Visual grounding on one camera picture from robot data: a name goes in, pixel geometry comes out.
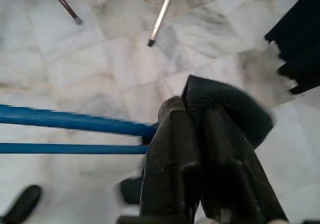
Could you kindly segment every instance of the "black curtain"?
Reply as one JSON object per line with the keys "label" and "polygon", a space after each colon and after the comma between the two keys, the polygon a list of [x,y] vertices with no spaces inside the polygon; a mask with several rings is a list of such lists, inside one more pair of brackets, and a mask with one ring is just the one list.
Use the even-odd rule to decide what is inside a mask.
{"label": "black curtain", "polygon": [[320,0],[299,0],[265,38],[286,61],[278,73],[298,83],[292,94],[320,86]]}

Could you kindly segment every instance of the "blue metal bar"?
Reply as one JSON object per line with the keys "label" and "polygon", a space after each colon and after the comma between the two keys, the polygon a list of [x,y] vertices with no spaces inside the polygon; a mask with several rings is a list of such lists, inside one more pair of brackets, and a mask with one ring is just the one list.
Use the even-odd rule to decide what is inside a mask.
{"label": "blue metal bar", "polygon": [[147,146],[0,143],[0,153],[29,154],[145,154]]}
{"label": "blue metal bar", "polygon": [[84,114],[0,105],[0,123],[68,128],[153,137],[156,128],[144,124]]}

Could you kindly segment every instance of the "dark brown stick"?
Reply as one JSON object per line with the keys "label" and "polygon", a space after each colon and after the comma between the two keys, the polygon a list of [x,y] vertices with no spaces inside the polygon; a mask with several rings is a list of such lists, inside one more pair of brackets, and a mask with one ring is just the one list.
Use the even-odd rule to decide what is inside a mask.
{"label": "dark brown stick", "polygon": [[77,24],[82,24],[82,20],[76,15],[76,13],[72,10],[72,8],[68,5],[65,0],[59,0],[59,2],[65,7],[65,9],[69,12],[69,14],[74,18]]}

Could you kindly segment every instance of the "metal rod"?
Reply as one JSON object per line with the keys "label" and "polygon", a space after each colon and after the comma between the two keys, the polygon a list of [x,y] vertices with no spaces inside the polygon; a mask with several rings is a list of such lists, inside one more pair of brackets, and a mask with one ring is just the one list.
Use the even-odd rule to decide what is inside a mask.
{"label": "metal rod", "polygon": [[155,43],[155,40],[157,38],[157,34],[159,32],[161,23],[162,23],[165,15],[166,15],[167,9],[168,9],[169,4],[170,4],[170,1],[171,0],[164,0],[164,3],[163,3],[162,8],[160,10],[159,16],[158,16],[158,18],[157,18],[157,20],[155,22],[155,26],[154,26],[151,38],[149,39],[148,44],[147,44],[150,47],[152,47],[153,44]]}
{"label": "metal rod", "polygon": [[147,146],[0,143],[4,154],[145,154]]}
{"label": "metal rod", "polygon": [[82,24],[82,20],[76,15],[76,13],[73,11],[73,9],[69,6],[69,4],[65,0],[58,0],[63,7],[68,11],[68,13],[74,18],[75,22],[77,24]]}
{"label": "metal rod", "polygon": [[0,123],[119,133],[152,138],[155,127],[84,114],[0,105]]}

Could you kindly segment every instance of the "metal chair leg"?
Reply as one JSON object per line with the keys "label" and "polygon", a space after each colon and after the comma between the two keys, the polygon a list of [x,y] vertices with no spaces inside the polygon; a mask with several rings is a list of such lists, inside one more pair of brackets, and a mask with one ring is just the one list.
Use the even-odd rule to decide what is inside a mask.
{"label": "metal chair leg", "polygon": [[65,7],[65,9],[69,12],[69,14],[74,18],[77,24],[82,24],[82,20],[76,15],[76,13],[72,10],[72,8],[68,5],[65,0],[59,0],[59,2]]}
{"label": "metal chair leg", "polygon": [[167,9],[168,9],[169,4],[170,4],[170,1],[171,1],[171,0],[164,0],[164,3],[163,3],[162,8],[161,8],[161,10],[160,10],[160,14],[159,14],[159,16],[158,16],[158,19],[157,19],[156,22],[155,22],[155,26],[154,26],[154,29],[153,29],[151,38],[149,39],[149,42],[148,42],[148,44],[147,44],[147,45],[150,46],[150,47],[152,47],[153,44],[155,43],[157,34],[158,34],[158,32],[159,32],[161,23],[162,23],[165,15],[166,15]]}

